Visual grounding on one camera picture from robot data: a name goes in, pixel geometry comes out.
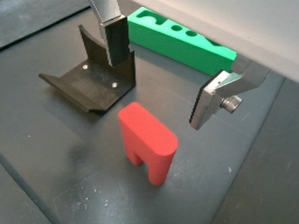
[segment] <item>bolt head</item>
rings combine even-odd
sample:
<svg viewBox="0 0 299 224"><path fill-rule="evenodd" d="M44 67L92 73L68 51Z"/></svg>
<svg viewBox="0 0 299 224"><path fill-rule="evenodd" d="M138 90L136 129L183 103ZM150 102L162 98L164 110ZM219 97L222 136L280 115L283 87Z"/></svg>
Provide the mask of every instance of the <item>bolt head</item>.
<svg viewBox="0 0 299 224"><path fill-rule="evenodd" d="M112 88L116 88L116 87L118 87L118 83L114 82L114 83L112 83Z"/></svg>

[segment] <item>black angle bracket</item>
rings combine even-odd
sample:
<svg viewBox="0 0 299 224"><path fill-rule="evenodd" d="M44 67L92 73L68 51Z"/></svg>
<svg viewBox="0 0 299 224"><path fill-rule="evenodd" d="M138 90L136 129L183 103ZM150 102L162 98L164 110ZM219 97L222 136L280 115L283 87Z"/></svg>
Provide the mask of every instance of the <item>black angle bracket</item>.
<svg viewBox="0 0 299 224"><path fill-rule="evenodd" d="M79 27L88 59L60 78L40 73L67 98L87 112L104 114L136 85L135 53L118 66L108 64L107 48Z"/></svg>

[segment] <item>red plastic block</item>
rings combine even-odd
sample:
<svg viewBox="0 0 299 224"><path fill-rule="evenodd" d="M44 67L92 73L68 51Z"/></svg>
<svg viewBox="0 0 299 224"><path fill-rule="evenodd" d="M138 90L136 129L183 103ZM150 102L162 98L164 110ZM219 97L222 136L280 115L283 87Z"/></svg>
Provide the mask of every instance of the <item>red plastic block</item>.
<svg viewBox="0 0 299 224"><path fill-rule="evenodd" d="M150 182L164 183L178 148L178 138L162 122L132 102L119 114L126 154L135 165L148 166Z"/></svg>

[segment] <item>dark gray table surface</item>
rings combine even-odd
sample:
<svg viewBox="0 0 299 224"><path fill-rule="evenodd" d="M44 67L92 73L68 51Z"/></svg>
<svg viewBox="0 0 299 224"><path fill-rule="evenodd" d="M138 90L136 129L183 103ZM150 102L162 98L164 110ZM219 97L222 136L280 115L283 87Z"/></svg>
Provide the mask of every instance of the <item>dark gray table surface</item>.
<svg viewBox="0 0 299 224"><path fill-rule="evenodd" d="M51 224L1 165L0 179L0 222L4 224Z"/></svg>
<svg viewBox="0 0 299 224"><path fill-rule="evenodd" d="M299 221L299 84L287 80L214 224Z"/></svg>
<svg viewBox="0 0 299 224"><path fill-rule="evenodd" d="M88 6L84 0L0 0L0 50Z"/></svg>
<svg viewBox="0 0 299 224"><path fill-rule="evenodd" d="M37 78L39 73L63 75L87 58L80 24L99 37L88 11L0 53L0 151L54 223L211 223L283 77L272 73L242 95L236 113L220 111L196 131L188 119L210 77L132 45L136 87L99 118ZM132 101L179 138L162 187L126 157L118 112Z"/></svg>

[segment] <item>black metal bracket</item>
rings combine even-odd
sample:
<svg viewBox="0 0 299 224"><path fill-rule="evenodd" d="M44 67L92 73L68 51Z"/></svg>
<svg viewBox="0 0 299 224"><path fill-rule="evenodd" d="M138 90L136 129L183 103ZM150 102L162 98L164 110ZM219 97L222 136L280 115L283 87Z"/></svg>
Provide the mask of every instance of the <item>black metal bracket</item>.
<svg viewBox="0 0 299 224"><path fill-rule="evenodd" d="M108 64L107 48L79 27L88 59L60 78L40 73L44 79L87 112L104 114L136 85L135 53L112 67Z"/></svg>

